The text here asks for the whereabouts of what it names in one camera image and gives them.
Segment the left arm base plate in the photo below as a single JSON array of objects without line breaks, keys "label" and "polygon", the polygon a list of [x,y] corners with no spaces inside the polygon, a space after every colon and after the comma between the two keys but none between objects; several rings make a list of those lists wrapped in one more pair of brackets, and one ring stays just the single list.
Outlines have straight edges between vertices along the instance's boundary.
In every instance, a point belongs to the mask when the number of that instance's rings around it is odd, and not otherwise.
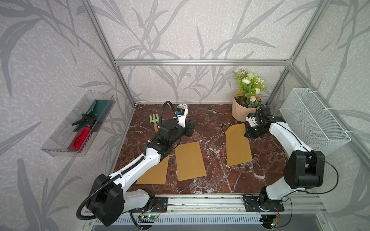
[{"label": "left arm base plate", "polygon": [[168,208],[168,197],[165,196],[152,196],[149,198],[149,201],[142,207],[132,209],[134,213],[143,213],[143,212],[157,212],[163,213],[167,212]]}]

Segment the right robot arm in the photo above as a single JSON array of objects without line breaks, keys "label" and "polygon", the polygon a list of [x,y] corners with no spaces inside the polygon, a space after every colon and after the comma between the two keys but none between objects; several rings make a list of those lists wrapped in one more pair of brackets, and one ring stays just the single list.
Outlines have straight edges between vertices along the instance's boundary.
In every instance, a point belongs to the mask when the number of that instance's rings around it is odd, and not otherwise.
[{"label": "right robot arm", "polygon": [[333,167],[336,176],[339,176],[337,169],[325,160],[321,151],[315,151],[305,144],[284,118],[273,116],[268,107],[261,106],[256,112],[249,113],[246,121],[249,126],[246,127],[245,137],[259,138],[270,133],[280,142],[288,158],[283,176],[261,190],[258,199],[261,205],[279,202],[295,192],[312,194],[310,189],[323,184],[326,164]]}]

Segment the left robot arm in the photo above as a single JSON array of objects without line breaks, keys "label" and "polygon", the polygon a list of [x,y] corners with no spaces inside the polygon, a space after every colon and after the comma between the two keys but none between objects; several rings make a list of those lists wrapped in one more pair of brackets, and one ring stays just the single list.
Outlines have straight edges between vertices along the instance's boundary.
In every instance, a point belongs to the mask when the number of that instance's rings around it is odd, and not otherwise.
[{"label": "left robot arm", "polygon": [[183,136],[191,137],[196,124],[195,120],[187,121],[184,126],[178,125],[175,119],[165,121],[139,157],[120,170],[108,176],[101,174],[94,180],[90,194],[77,209],[77,219],[98,219],[105,226],[110,226],[121,214],[147,207],[151,198],[149,193],[141,189],[130,192],[129,188],[163,161],[175,142]]}]

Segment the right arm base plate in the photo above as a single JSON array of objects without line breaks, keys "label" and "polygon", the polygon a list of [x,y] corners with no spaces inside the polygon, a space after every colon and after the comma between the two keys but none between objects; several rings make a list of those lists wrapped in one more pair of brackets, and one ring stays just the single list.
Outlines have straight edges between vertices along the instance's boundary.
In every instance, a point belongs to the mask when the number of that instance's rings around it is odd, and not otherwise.
[{"label": "right arm base plate", "polygon": [[245,194],[242,197],[246,212],[284,212],[282,201],[265,199],[264,197]]}]

